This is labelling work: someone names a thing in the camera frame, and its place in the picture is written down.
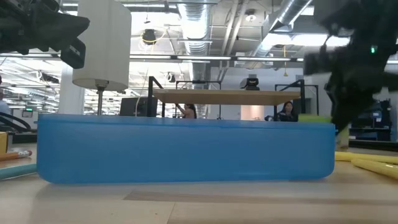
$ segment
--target lamp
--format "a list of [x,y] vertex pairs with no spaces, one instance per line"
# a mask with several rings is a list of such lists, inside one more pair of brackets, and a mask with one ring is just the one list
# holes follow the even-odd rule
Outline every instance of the lamp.
[[254,10],[254,9],[248,9],[248,10],[246,10],[246,12],[245,12],[246,21],[252,22],[252,21],[255,21],[255,20],[256,20],[257,16],[254,15],[255,11],[256,11],[256,10]]

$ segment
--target woman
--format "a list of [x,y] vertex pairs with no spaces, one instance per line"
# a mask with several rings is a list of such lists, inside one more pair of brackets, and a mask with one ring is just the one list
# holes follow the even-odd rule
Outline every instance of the woman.
[[176,106],[181,111],[181,113],[184,114],[183,118],[188,118],[188,119],[196,119],[197,118],[197,109],[195,108],[195,105],[186,104],[184,106],[184,109],[182,109],[180,105],[176,105]]
[[294,111],[292,102],[288,101],[284,104],[284,108],[277,115],[277,121],[297,122],[299,117]]

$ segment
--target wooden board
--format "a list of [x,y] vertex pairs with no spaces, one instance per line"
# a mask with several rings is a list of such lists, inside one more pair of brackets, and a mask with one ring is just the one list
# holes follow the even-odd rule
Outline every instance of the wooden board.
[[208,105],[279,105],[300,98],[297,91],[154,90],[163,103]]

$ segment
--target white wall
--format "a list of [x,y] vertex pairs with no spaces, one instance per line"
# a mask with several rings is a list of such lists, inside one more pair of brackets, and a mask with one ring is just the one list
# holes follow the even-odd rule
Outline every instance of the white wall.
[[[211,78],[216,80],[218,76],[218,68],[211,68]],[[254,69],[248,70],[245,68],[229,68],[225,78],[223,80],[223,90],[238,90],[239,84],[244,78],[247,78],[249,74],[256,74],[259,79],[258,87],[260,90],[274,90],[275,84],[291,84],[296,81],[296,75],[302,75],[303,70],[301,68],[288,68],[286,70],[289,76],[285,77],[285,70],[283,68],[275,71],[274,69]],[[210,112],[208,119],[216,119],[219,115],[219,105],[210,105]],[[264,117],[267,115],[274,114],[273,106],[265,106]],[[221,105],[221,117],[223,119],[238,120],[241,118],[241,106],[240,105]]]

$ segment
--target ceiling duct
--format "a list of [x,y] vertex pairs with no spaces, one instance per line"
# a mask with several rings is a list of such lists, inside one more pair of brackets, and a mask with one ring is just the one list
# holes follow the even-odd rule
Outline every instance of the ceiling duct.
[[[210,5],[209,4],[179,4],[178,10],[181,15],[182,33],[184,39],[192,39],[185,42],[185,48],[189,55],[208,55],[208,42],[210,34]],[[191,63],[190,76],[192,80],[210,81],[209,63]],[[208,89],[209,85],[194,84],[194,89]],[[204,106],[197,106],[199,116],[205,114]]]
[[[257,46],[251,54],[252,57],[265,57],[273,47],[267,39],[268,33],[287,27],[292,28],[293,22],[298,18],[304,9],[311,3],[312,0],[284,0],[280,9],[274,14],[267,15],[263,25],[264,39]],[[261,68],[263,64],[260,62],[248,62],[243,67],[245,68]]]

